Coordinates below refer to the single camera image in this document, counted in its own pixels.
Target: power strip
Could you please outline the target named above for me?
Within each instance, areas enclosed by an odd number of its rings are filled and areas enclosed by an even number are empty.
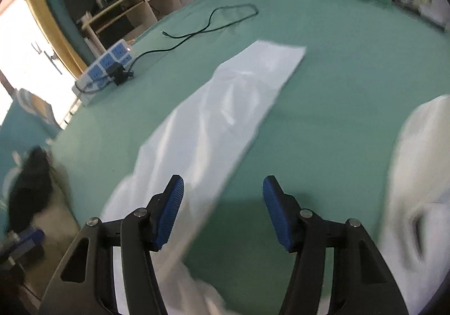
[[[114,62],[120,63],[125,69],[131,64],[134,57],[131,55],[131,46],[123,39],[116,42],[98,57],[75,81],[72,87],[75,95],[85,104],[89,104],[95,97],[95,91],[101,89],[106,83],[111,81],[106,70]]]

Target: white garment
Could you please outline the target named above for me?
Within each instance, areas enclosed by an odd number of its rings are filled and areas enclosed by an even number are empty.
[[[229,314],[220,297],[211,295],[214,289],[205,290],[192,280],[181,257],[304,54],[304,47],[256,41],[221,64],[141,146],[133,174],[120,182],[105,205],[103,221],[123,218],[161,193],[172,174],[183,177],[184,198],[170,239],[152,253],[170,314]],[[127,314],[118,254],[115,251],[118,310]]]
[[[418,314],[450,270],[450,96],[419,106],[404,124],[388,177],[381,253]],[[419,250],[415,220],[423,216]]]

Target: blue gripper pad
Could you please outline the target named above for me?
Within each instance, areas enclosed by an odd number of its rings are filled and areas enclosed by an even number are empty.
[[[160,197],[157,202],[157,207],[150,217],[152,217],[153,221],[152,226],[156,227],[156,238],[154,242],[158,249],[161,249],[169,241],[169,236],[172,232],[184,191],[185,184],[183,178],[179,175],[173,175],[164,192],[156,195]]]
[[[264,179],[262,194],[278,242],[292,252],[302,238],[298,214],[300,206],[293,196],[285,194],[273,175]]]

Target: metal screw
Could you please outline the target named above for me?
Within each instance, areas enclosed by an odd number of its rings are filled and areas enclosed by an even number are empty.
[[[359,220],[357,218],[351,218],[350,220],[348,220],[348,223],[350,224],[350,226],[353,226],[353,227],[361,226],[361,222],[359,222]]]
[[[134,211],[134,216],[136,217],[143,217],[147,214],[147,209],[145,208],[138,208],[136,211]]]
[[[300,216],[302,216],[303,218],[311,218],[312,212],[309,209],[304,208],[300,211]]]
[[[95,226],[96,224],[98,224],[100,222],[100,219],[97,217],[91,217],[90,219],[88,219],[86,221],[86,225],[88,226]]]

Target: blue rubber fingertip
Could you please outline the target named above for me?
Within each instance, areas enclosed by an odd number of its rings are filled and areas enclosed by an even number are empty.
[[[283,245],[287,251],[290,251],[293,247],[293,242],[291,239],[289,221],[284,215],[281,203],[276,196],[275,189],[268,178],[264,179],[262,184],[262,195],[267,210],[269,211],[269,216],[271,217],[278,242]]]
[[[184,191],[185,184],[183,179],[180,178],[170,192],[169,199],[167,200],[163,213],[159,218],[158,233],[155,240],[158,249],[161,249],[163,245],[169,241],[169,236],[172,232],[173,224],[175,222],[176,215],[178,214],[178,209],[181,205]]]

